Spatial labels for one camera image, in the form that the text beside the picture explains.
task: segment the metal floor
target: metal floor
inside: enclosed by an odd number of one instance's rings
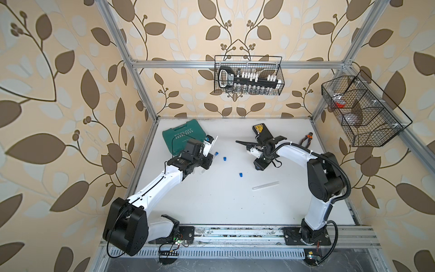
[[[152,258],[110,259],[106,272],[376,272],[366,249],[337,249],[317,268],[307,266],[302,260],[286,259],[179,259],[170,265],[161,265]]]

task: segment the white table surface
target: white table surface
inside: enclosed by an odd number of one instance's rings
[[[157,128],[137,191],[151,182],[171,158],[162,131],[184,124],[188,119],[162,119]],[[203,119],[200,126],[213,137],[214,157],[209,170],[196,168],[156,205],[151,216],[168,214],[181,224],[299,225],[311,199],[307,172],[296,163],[281,158],[283,165],[266,170],[254,168],[255,157],[235,140],[255,142],[252,126],[265,123],[274,137],[282,135],[299,141],[313,132],[308,119]],[[323,153],[317,136],[310,149]],[[279,185],[253,191],[252,187],[279,181]],[[345,201],[338,201],[329,216],[339,225],[354,225]]]

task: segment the floral wallpaper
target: floral wallpaper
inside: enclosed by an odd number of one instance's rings
[[[353,63],[411,117],[414,123],[408,129],[432,151],[434,26],[433,1],[391,0]],[[399,137],[381,148],[350,147],[330,109],[316,125],[326,148],[349,175],[357,214],[363,224],[374,227],[393,270],[435,271],[435,177]]]
[[[342,60],[370,0],[109,0],[137,60]]]
[[[277,96],[214,90],[210,70],[146,68],[139,72],[158,115],[189,118],[311,116],[321,99],[321,84],[332,76],[330,69],[284,69],[285,86]]]
[[[0,0],[0,29],[0,270],[85,271],[151,121],[93,1]]]

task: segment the wire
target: wire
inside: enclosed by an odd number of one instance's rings
[[[334,166],[340,173],[341,173],[341,175],[343,176],[343,179],[345,180],[345,184],[346,184],[346,193],[344,194],[344,195],[342,195],[342,196],[339,196],[339,197],[337,197],[337,198],[333,198],[332,200],[331,200],[331,204],[334,204],[335,202],[337,202],[337,201],[339,201],[339,200],[343,200],[343,199],[346,199],[346,198],[348,198],[349,196],[350,196],[350,194],[351,194],[351,183],[350,183],[350,181],[349,181],[349,177],[346,175],[346,173],[343,171],[343,169],[338,165],[338,164],[336,164],[334,161],[332,161],[330,158],[328,158],[328,157],[326,157],[326,156],[324,156],[324,155],[322,155],[322,154],[318,154],[318,153],[315,153],[315,152],[313,152],[313,151],[311,151],[311,150],[309,150],[308,148],[305,148],[305,147],[303,147],[303,146],[301,146],[301,145],[299,145],[299,144],[295,144],[295,143],[283,143],[283,144],[280,144],[279,146],[277,146],[276,148],[275,148],[275,150],[273,151],[273,152],[271,152],[270,154],[265,154],[265,156],[272,156],[273,154],[275,154],[281,147],[283,147],[283,146],[286,146],[286,145],[292,145],[292,146],[295,146],[295,147],[298,147],[298,148],[300,148],[300,149],[302,149],[302,150],[304,150],[304,151],[306,151],[306,152],[308,152],[308,153],[310,153],[311,155],[313,155],[313,156],[316,156],[316,157],[318,157],[318,158],[321,158],[322,160],[324,160],[324,161],[327,161],[327,162],[329,162],[332,166]]]
[[[332,243],[331,248],[329,249],[329,251],[325,254],[325,256],[322,257],[322,259],[316,263],[313,264],[313,266],[319,266],[324,260],[326,260],[327,257],[329,257],[332,253],[332,251],[335,249],[335,246],[337,245],[337,241],[338,241],[338,227],[337,224],[332,221],[332,220],[328,220],[326,222],[326,224],[332,223],[334,225],[334,229],[335,229],[335,237],[334,237],[334,242]]]

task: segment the black wire basket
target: black wire basket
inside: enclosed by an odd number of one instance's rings
[[[381,90],[381,99],[372,93],[369,84]],[[341,76],[327,81],[321,90],[329,110],[354,147],[383,146],[412,123],[394,100],[362,70],[355,77]]]
[[[214,89],[227,94],[280,95],[285,84],[281,60],[275,56],[217,55]]]

